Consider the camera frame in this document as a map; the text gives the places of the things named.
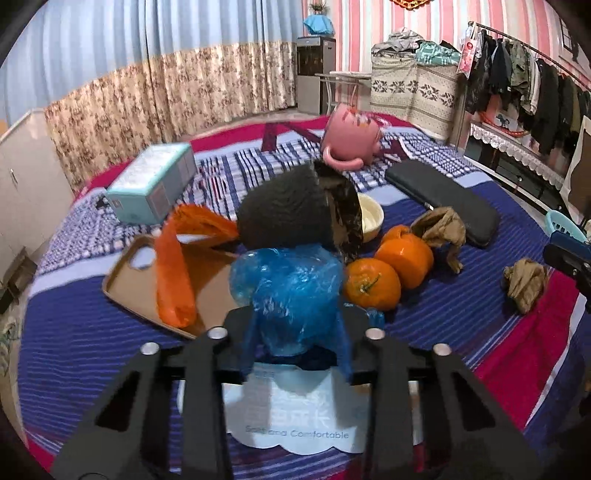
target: pink striped wall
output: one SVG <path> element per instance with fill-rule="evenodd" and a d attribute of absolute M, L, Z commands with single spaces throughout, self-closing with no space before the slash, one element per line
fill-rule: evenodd
<path fill-rule="evenodd" d="M 311 1 L 316 0 L 302 0 L 304 17 L 309 14 Z M 531 44 L 591 84 L 591 75 L 559 57 L 560 23 L 545 0 L 433 0 L 410 12 L 390 0 L 324 1 L 335 26 L 338 70 L 370 72 L 372 45 L 404 26 L 427 40 L 446 40 L 459 48 L 468 21 L 475 20 Z M 579 60 L 588 65 L 583 54 Z"/>

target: clothing rack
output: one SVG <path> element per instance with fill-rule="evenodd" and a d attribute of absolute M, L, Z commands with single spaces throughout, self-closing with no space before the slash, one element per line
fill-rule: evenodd
<path fill-rule="evenodd" d="M 563 67 L 560 63 L 558 63 L 556 60 L 551 59 L 548 55 L 546 55 L 545 53 L 542 53 L 540 50 L 538 50 L 537 48 L 532 47 L 531 45 L 521 41 L 519 38 L 515 38 L 512 37 L 511 35 L 508 35 L 500 30 L 497 30 L 496 28 L 491 28 L 491 27 L 487 27 L 486 25 L 480 24 L 478 22 L 474 22 L 474 21 L 469 21 L 468 22 L 469 26 L 473 26 L 473 25 L 477 25 L 480 28 L 483 28 L 484 30 L 488 30 L 491 32 L 495 32 L 498 35 L 501 35 L 502 37 L 505 38 L 510 38 L 511 40 L 514 41 L 518 41 L 519 43 L 521 43 L 525 48 L 527 48 L 528 50 L 534 51 L 536 52 L 540 57 L 544 57 L 546 60 L 548 60 L 549 62 L 552 62 L 556 67 L 558 67 L 560 70 L 562 70 L 562 72 L 564 72 L 566 75 L 568 75 L 569 77 L 571 77 L 575 82 L 577 82 L 580 86 L 583 87 L 584 90 L 589 90 L 589 87 L 583 83 L 582 80 L 579 80 L 577 77 L 575 77 L 572 73 L 570 73 L 566 67 Z"/>

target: pink pitcher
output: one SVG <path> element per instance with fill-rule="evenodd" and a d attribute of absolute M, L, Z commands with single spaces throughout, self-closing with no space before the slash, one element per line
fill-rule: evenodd
<path fill-rule="evenodd" d="M 320 150 L 324 162 L 335 170 L 360 170 L 372 164 L 381 139 L 375 120 L 340 103 L 326 124 Z"/>

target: wooden tray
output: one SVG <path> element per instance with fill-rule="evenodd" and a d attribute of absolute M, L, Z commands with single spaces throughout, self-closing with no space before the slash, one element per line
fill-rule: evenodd
<path fill-rule="evenodd" d="M 166 325 L 158 316 L 156 307 L 156 267 L 135 268 L 130 262 L 143 247 L 154 247 L 154 237 L 137 236 L 127 247 L 102 284 L 103 293 L 115 303 L 155 325 L 194 339 L 212 327 L 223 325 L 227 313 L 237 308 L 230 295 L 228 277 L 230 265 L 236 255 L 212 250 L 199 242 L 181 244 L 189 266 L 193 291 L 196 292 L 197 322 L 184 329 Z M 199 264 L 207 263 L 209 274 L 203 274 Z"/>

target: blue plastic basket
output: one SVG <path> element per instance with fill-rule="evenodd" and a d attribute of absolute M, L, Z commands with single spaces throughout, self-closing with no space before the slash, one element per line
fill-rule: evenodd
<path fill-rule="evenodd" d="M 546 232 L 552 235 L 554 232 L 562 232 L 570 235 L 579 242 L 586 242 L 587 237 L 572 221 L 556 210 L 546 213 Z"/>

